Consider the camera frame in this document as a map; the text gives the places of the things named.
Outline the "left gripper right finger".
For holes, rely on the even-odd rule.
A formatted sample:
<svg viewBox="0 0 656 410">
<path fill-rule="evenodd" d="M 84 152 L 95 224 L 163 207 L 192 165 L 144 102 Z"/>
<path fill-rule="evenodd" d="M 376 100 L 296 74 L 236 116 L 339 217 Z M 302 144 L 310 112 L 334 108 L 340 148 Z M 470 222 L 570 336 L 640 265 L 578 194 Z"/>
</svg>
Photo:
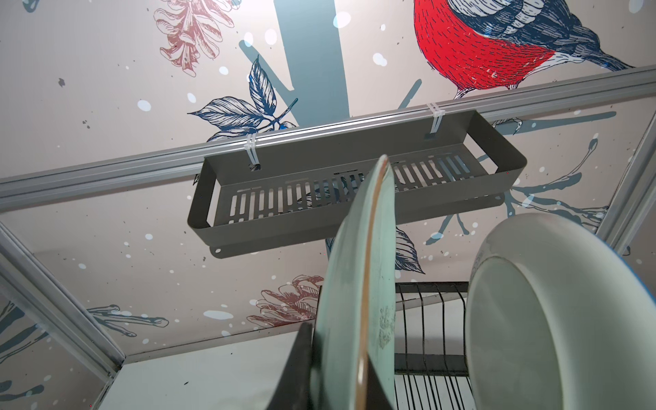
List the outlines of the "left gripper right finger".
<svg viewBox="0 0 656 410">
<path fill-rule="evenodd" d="M 365 410 L 393 410 L 370 357 L 367 357 L 367 399 Z"/>
</svg>

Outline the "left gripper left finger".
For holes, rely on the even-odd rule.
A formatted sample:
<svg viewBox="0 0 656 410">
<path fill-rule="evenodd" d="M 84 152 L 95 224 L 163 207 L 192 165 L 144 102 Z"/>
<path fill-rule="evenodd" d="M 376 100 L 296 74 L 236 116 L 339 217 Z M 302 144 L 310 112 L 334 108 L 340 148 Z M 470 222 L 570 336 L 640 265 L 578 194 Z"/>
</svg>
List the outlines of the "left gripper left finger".
<svg viewBox="0 0 656 410">
<path fill-rule="evenodd" d="M 306 410 L 310 403 L 313 326 L 303 323 L 267 410 Z"/>
</svg>

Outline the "pale green plate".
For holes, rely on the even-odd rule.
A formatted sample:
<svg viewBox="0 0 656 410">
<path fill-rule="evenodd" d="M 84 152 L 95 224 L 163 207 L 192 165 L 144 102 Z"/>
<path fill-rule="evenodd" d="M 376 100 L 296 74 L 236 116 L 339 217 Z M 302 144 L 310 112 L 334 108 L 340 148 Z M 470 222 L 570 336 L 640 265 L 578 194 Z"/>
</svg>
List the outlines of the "pale green plate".
<svg viewBox="0 0 656 410">
<path fill-rule="evenodd" d="M 367 357 L 395 393 L 395 184 L 387 155 L 367 174 L 338 229 L 319 298 L 313 409 L 365 409 Z"/>
</svg>

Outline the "white plate blue rim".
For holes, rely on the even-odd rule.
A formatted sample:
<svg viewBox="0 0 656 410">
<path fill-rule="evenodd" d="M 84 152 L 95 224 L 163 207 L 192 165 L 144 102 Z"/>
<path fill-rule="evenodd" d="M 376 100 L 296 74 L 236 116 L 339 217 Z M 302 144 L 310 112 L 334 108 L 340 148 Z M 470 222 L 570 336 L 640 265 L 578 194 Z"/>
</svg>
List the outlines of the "white plate blue rim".
<svg viewBox="0 0 656 410">
<path fill-rule="evenodd" d="M 601 239 L 554 215 L 482 242 L 466 300 L 479 409 L 652 409 L 655 299 Z"/>
</svg>

